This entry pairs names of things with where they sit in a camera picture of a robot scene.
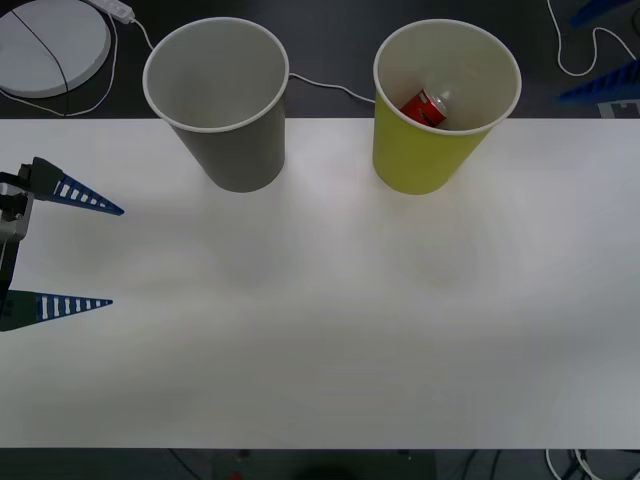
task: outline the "power strip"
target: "power strip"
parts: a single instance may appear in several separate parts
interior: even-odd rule
[[[118,0],[84,0],[98,10],[111,15],[120,23],[131,23],[135,19],[133,9]]]

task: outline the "yellow paper cup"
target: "yellow paper cup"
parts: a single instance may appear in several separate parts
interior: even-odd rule
[[[373,78],[373,165],[391,188],[411,194],[444,185],[489,130],[509,116],[522,89],[507,47],[481,28],[455,20],[423,20],[395,31],[378,50]],[[423,88],[447,107],[438,128],[400,112]]]

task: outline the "blue object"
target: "blue object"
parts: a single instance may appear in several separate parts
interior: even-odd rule
[[[640,60],[561,94],[565,103],[594,104],[640,98]]]
[[[573,28],[580,27],[609,10],[631,1],[632,0],[590,0],[589,3],[578,10],[578,13],[569,19],[569,23]]]
[[[53,320],[111,305],[112,300],[36,293],[37,321]]]
[[[46,199],[50,202],[87,208],[111,215],[122,215],[124,213],[124,210],[115,203],[110,202],[102,195],[66,174],[58,182],[53,195],[46,195]]]

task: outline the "red can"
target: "red can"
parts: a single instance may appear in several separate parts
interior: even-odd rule
[[[442,99],[424,90],[420,90],[400,111],[411,120],[428,127],[437,127],[447,118],[447,107]]]

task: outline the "white round base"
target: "white round base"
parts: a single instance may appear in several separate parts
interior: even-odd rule
[[[84,2],[36,0],[15,12],[54,53],[69,90],[91,78],[109,54],[109,28]],[[26,98],[65,93],[56,62],[11,12],[0,18],[0,89]]]

